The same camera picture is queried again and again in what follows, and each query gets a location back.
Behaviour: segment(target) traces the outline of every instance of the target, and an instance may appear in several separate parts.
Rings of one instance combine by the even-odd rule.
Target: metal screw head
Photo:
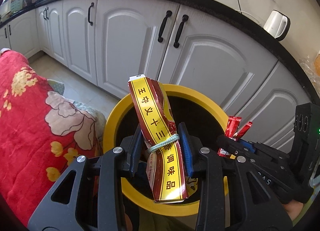
[[[119,154],[120,152],[122,152],[122,148],[121,147],[114,147],[112,150],[115,154]]]
[[[243,156],[238,156],[237,161],[243,163],[246,161],[246,159]]]
[[[209,148],[207,148],[207,147],[202,147],[202,148],[200,149],[200,152],[203,153],[203,154],[208,154],[208,153],[210,152],[210,150],[209,150]]]
[[[77,162],[84,162],[85,161],[85,156],[84,155],[80,155],[77,157]]]

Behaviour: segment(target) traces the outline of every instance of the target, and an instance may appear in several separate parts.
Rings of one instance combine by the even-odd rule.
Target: electric kettle
[[[281,41],[289,31],[290,19],[279,11],[273,10],[263,28],[276,40]]]

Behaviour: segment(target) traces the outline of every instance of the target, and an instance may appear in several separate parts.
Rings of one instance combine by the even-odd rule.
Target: crumpled yellow package
[[[130,77],[128,85],[147,148],[176,134],[163,85],[145,75]],[[185,176],[179,140],[151,153],[146,173],[156,203],[182,202],[197,189],[198,180]]]

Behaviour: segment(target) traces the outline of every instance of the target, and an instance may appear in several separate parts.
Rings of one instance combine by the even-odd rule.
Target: red candy wrapper
[[[233,138],[233,136],[238,130],[240,121],[241,121],[241,117],[229,116],[227,128],[226,128],[226,131],[225,131],[225,136],[235,140]],[[222,148],[219,148],[218,155],[221,156],[221,157],[228,157],[228,158],[231,157],[231,153],[228,153],[227,151],[225,151]]]
[[[244,136],[244,134],[249,130],[249,128],[252,126],[252,122],[247,122],[238,132],[235,133],[234,138],[236,138],[236,141]]]

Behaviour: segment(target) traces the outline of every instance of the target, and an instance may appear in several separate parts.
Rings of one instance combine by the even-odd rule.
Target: white cabinet door
[[[174,47],[183,15],[179,47]],[[201,11],[180,6],[159,81],[195,89],[234,115],[277,59],[254,39]]]
[[[294,132],[293,122],[297,105],[310,100],[294,76],[280,62],[237,113],[242,125],[252,121],[252,127],[244,135],[247,141],[261,142],[288,153]]]
[[[30,58],[40,50],[36,10],[28,11],[8,23],[11,49]]]
[[[3,48],[11,48],[9,41],[9,33],[7,30],[7,25],[0,29],[0,50]]]
[[[63,1],[63,31],[68,67],[97,84],[95,63],[95,28],[97,0],[64,0]]]
[[[63,40],[62,1],[49,4],[45,16],[47,18],[52,57],[68,66]]]
[[[96,55],[98,86],[122,98],[130,76],[156,79],[179,4],[164,0],[98,0]],[[167,11],[163,41],[158,34]]]
[[[37,30],[40,43],[40,49],[52,56],[49,42],[48,23],[45,17],[47,6],[41,6],[36,9]]]

